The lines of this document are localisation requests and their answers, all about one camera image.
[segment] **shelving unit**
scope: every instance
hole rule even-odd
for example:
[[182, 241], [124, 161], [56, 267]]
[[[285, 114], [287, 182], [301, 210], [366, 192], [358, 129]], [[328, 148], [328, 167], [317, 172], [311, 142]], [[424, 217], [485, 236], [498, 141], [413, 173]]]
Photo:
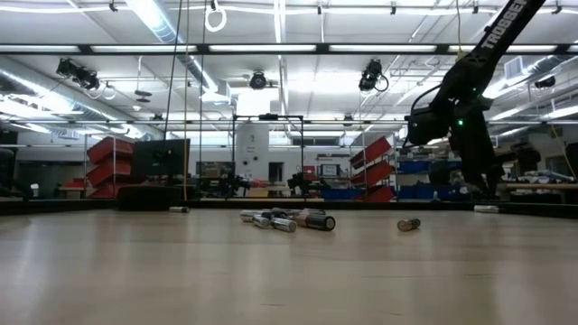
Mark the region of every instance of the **shelving unit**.
[[365, 149], [350, 159], [351, 170], [360, 169], [351, 177], [351, 185], [357, 189], [365, 189], [365, 195], [357, 197], [358, 200], [388, 202], [394, 198], [392, 190], [388, 185], [378, 183], [394, 173], [389, 160], [383, 160], [383, 156], [391, 150], [391, 144], [381, 136], [366, 147], [365, 134], [362, 134], [362, 137]]

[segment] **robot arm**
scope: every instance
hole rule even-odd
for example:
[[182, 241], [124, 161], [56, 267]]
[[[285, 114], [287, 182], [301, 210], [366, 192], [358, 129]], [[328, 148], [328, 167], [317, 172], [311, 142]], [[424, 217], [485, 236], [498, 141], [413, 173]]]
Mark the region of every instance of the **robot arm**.
[[491, 100], [481, 94], [488, 86], [499, 59], [524, 30], [545, 0], [509, 0], [502, 12], [486, 27], [485, 34], [476, 47], [458, 60], [443, 77], [433, 101], [428, 107], [415, 109], [408, 121], [407, 139], [412, 144], [423, 145], [452, 131], [450, 145], [460, 154], [465, 180], [493, 195], [482, 178], [495, 179], [495, 155], [489, 139], [483, 111]]

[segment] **battery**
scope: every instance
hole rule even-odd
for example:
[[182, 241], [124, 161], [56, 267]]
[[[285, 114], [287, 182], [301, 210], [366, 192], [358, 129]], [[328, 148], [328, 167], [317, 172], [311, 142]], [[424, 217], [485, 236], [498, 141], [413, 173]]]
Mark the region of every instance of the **battery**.
[[297, 223], [292, 220], [282, 219], [282, 218], [272, 218], [271, 226], [278, 230], [283, 230], [286, 232], [295, 232], [297, 230]]
[[253, 224], [259, 228], [269, 229], [271, 221], [268, 218], [253, 216]]
[[187, 207], [170, 207], [170, 212], [179, 212], [179, 213], [189, 213], [189, 208]]
[[295, 222], [300, 227], [312, 228], [323, 231], [332, 231], [335, 228], [335, 218], [320, 214], [310, 214], [302, 212], [295, 217]]
[[293, 219], [296, 215], [300, 214], [301, 211], [298, 209], [281, 209], [281, 208], [273, 208], [271, 210], [275, 218], [288, 218]]
[[325, 216], [327, 214], [325, 212], [325, 210], [321, 210], [321, 209], [303, 209], [302, 212], [307, 212], [307, 213], [311, 213], [311, 214], [319, 214], [319, 215], [323, 215], [323, 216]]
[[239, 216], [243, 222], [253, 222], [254, 216], [268, 219], [273, 217], [270, 210], [242, 210]]
[[399, 222], [397, 222], [397, 229], [403, 232], [412, 231], [418, 229], [421, 224], [422, 221], [418, 218], [399, 220]]

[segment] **red storage bin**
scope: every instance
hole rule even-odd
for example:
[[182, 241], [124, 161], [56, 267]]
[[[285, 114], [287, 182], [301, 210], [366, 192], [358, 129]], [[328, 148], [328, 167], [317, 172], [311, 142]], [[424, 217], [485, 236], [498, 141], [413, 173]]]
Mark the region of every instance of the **red storage bin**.
[[394, 198], [394, 193], [391, 191], [389, 186], [375, 186], [368, 190], [368, 195], [360, 195], [357, 200], [363, 200], [365, 202], [389, 202]]
[[[365, 148], [365, 159], [367, 163], [371, 163], [385, 154], [391, 149], [391, 144], [386, 140], [385, 137], [380, 137], [373, 144], [370, 144]], [[363, 150], [358, 152], [353, 158], [350, 159], [351, 166], [355, 169], [363, 167]]]
[[[115, 148], [115, 139], [108, 136], [100, 140], [87, 150], [87, 155], [92, 163], [101, 163], [106, 159], [112, 159], [113, 149]], [[133, 157], [135, 145], [127, 141], [117, 139], [117, 160], [130, 160]]]
[[389, 162], [378, 162], [374, 165], [369, 166], [365, 171], [361, 171], [357, 175], [353, 176], [351, 179], [351, 184], [353, 186], [362, 186], [365, 184], [365, 173], [368, 174], [368, 183], [365, 184], [367, 187], [375, 185], [378, 181], [385, 179], [387, 176], [394, 172], [394, 168], [389, 164]]
[[[92, 187], [97, 187], [102, 182], [113, 180], [114, 165], [112, 160], [102, 162], [99, 166], [95, 167], [92, 171], [87, 173], [87, 178], [90, 181]], [[130, 176], [130, 162], [117, 161], [117, 182], [136, 182]]]

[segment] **wooden floor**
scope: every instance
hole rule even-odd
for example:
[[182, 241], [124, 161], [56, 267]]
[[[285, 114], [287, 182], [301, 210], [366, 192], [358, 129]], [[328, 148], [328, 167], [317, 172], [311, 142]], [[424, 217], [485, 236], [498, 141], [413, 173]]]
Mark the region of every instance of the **wooden floor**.
[[[0, 218], [0, 324], [575, 324], [578, 222], [336, 211], [331, 233], [238, 211]], [[400, 233], [401, 218], [421, 229]]]

